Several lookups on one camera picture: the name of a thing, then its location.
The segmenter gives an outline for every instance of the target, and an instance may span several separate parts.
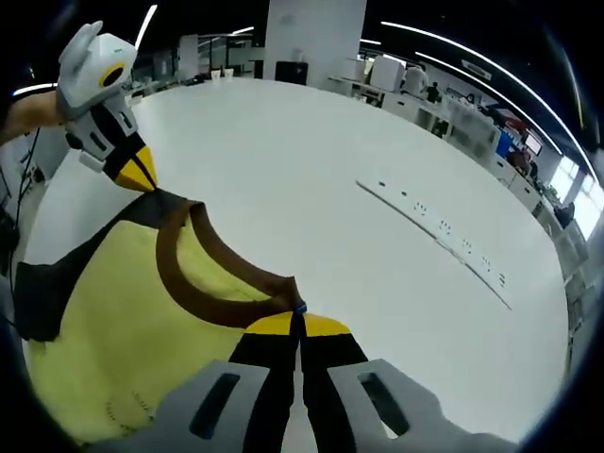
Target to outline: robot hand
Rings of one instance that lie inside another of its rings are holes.
[[[68,120],[67,142],[82,150],[82,163],[118,185],[152,191],[151,153],[123,93],[137,50],[109,33],[99,35],[102,26],[82,26],[59,57],[57,99]]]

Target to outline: brown trim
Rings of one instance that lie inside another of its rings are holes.
[[[176,256],[180,229],[191,215],[193,230],[210,257],[249,285],[272,297],[254,302],[218,299],[196,288],[182,273]],[[264,316],[292,311],[302,305],[293,277],[280,277],[247,262],[222,242],[203,203],[186,202],[159,229],[156,259],[161,281],[178,305],[204,321],[246,328]]]

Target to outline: computer monitor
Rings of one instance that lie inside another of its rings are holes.
[[[541,148],[543,146],[543,144],[539,141],[539,139],[537,139],[530,132],[527,134],[527,137],[525,138],[525,145],[527,146],[528,149],[530,149],[530,151],[532,151],[534,153],[535,156],[539,156],[539,153],[541,152]]]

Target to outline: yellow cloth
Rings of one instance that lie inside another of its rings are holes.
[[[118,223],[88,263],[54,342],[29,342],[39,398],[80,442],[141,428],[160,401],[212,360],[228,360],[243,335],[183,310],[156,265],[156,229]],[[268,296],[229,274],[200,246],[190,221],[177,256],[190,282],[216,297]]]

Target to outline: white platform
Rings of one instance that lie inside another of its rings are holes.
[[[461,152],[388,112],[272,81],[177,88],[134,109],[162,188],[207,202],[229,245],[295,275],[310,311],[344,322],[370,359],[431,389],[451,421],[518,441],[552,402],[567,334],[556,251],[522,204]],[[355,180],[367,172],[420,193],[504,267],[513,310],[361,190]],[[61,258],[135,196],[72,151],[25,260]]]

